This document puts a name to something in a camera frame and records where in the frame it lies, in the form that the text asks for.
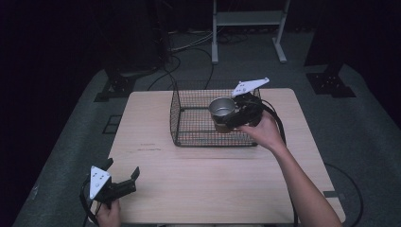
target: gray carpet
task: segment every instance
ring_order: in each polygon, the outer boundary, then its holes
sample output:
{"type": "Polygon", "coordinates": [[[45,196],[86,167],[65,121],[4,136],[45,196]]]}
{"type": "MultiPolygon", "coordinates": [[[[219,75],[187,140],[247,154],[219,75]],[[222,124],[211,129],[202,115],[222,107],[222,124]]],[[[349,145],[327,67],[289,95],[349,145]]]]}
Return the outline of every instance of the gray carpet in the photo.
{"type": "MultiPolygon", "coordinates": [[[[347,65],[342,67],[340,77],[357,97],[314,94],[305,73],[322,72],[325,67],[303,67],[313,33],[284,34],[286,64],[278,61],[272,36],[250,35],[243,43],[221,44],[219,64],[214,66],[210,86],[219,86],[222,79],[244,81],[268,77],[267,88],[294,90],[323,160],[342,169],[360,189],[364,206],[358,226],[401,226],[401,131],[370,93],[363,78],[347,65]]],[[[198,38],[187,34],[172,36],[175,46],[198,38]]],[[[209,44],[198,48],[210,53],[209,44]]],[[[174,78],[195,80],[202,87],[212,69],[209,57],[199,50],[175,56],[180,58],[181,65],[172,73],[174,78]]],[[[177,63],[171,59],[166,68],[171,70],[177,63]]],[[[138,79],[134,91],[147,90],[164,73],[159,70],[138,79]]],[[[90,166],[100,165],[108,157],[114,135],[102,132],[109,117],[122,114],[127,102],[126,98],[94,102],[106,80],[104,71],[98,72],[82,94],[14,226],[82,226],[80,186],[90,166]]],[[[151,87],[151,90],[170,89],[168,77],[151,87]]],[[[360,211],[357,190],[338,170],[330,166],[327,170],[347,217],[344,226],[350,226],[360,211]]]]}

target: hand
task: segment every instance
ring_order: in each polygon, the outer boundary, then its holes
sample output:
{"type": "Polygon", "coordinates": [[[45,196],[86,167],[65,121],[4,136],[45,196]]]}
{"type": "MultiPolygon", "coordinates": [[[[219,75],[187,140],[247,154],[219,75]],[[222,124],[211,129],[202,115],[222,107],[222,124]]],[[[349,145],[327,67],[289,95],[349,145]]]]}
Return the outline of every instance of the hand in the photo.
{"type": "Polygon", "coordinates": [[[119,200],[112,201],[110,209],[106,204],[102,204],[96,215],[99,227],[120,227],[120,209],[119,200]]]}
{"type": "Polygon", "coordinates": [[[263,111],[262,119],[256,127],[244,125],[237,128],[249,134],[257,144],[272,152],[286,147],[277,129],[274,117],[266,111],[263,111]]]}

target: wire basket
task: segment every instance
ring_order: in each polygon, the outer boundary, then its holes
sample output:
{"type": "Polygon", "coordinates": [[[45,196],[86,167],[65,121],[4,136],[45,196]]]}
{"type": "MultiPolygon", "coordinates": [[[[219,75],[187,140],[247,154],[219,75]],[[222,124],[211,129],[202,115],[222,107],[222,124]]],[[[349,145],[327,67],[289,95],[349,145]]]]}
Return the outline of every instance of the wire basket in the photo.
{"type": "MultiPolygon", "coordinates": [[[[208,107],[212,100],[231,96],[231,90],[179,90],[174,84],[170,108],[170,132],[178,147],[253,147],[257,144],[246,133],[233,130],[219,133],[208,107]]],[[[259,96],[258,89],[253,91],[259,96]]]]}

